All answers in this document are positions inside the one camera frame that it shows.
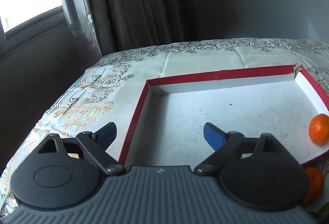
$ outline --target white logo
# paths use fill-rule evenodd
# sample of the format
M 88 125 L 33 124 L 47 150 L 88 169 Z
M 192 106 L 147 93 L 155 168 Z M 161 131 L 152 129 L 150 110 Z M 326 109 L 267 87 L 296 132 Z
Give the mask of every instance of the white logo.
M 162 174 L 165 172 L 165 170 L 163 168 L 160 168 L 158 170 L 156 170 L 155 172 L 159 173 L 159 174 Z

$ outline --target patterned curtain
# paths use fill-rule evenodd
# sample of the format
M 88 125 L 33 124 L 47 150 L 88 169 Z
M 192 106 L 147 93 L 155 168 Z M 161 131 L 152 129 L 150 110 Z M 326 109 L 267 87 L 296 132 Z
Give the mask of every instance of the patterned curtain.
M 62 0 L 83 58 L 195 39 L 189 0 Z

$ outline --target floral tablecloth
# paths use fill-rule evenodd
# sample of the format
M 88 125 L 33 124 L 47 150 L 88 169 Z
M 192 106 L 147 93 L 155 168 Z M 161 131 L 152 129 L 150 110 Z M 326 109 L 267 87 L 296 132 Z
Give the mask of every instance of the floral tablecloth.
M 18 206 L 10 191 L 10 176 L 49 133 L 69 138 L 113 121 L 118 135 L 107 152 L 118 159 L 146 79 L 287 64 L 302 64 L 329 94 L 329 41 L 238 38 L 172 43 L 104 56 L 44 113 L 8 162 L 0 178 L 0 219 Z M 329 201 L 329 159 L 315 165 L 326 180 L 325 190 L 308 207 L 311 211 Z

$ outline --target orange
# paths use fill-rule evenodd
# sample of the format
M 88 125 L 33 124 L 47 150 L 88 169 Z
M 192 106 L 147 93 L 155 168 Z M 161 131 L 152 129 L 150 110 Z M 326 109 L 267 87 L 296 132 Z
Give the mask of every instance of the orange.
M 308 167 L 305 168 L 305 170 L 310 181 L 310 187 L 307 191 L 302 205 L 307 206 L 311 202 L 313 202 L 321 193 L 323 188 L 324 177 L 322 175 L 322 172 L 317 168 Z
M 329 141 L 329 116 L 319 114 L 310 121 L 310 139 L 316 145 L 323 145 Z

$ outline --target window frame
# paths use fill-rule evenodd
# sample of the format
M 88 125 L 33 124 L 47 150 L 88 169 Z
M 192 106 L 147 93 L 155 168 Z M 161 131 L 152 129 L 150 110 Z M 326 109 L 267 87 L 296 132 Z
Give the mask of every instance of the window frame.
M 27 40 L 65 22 L 62 5 L 41 13 L 6 33 L 0 19 L 0 57 Z

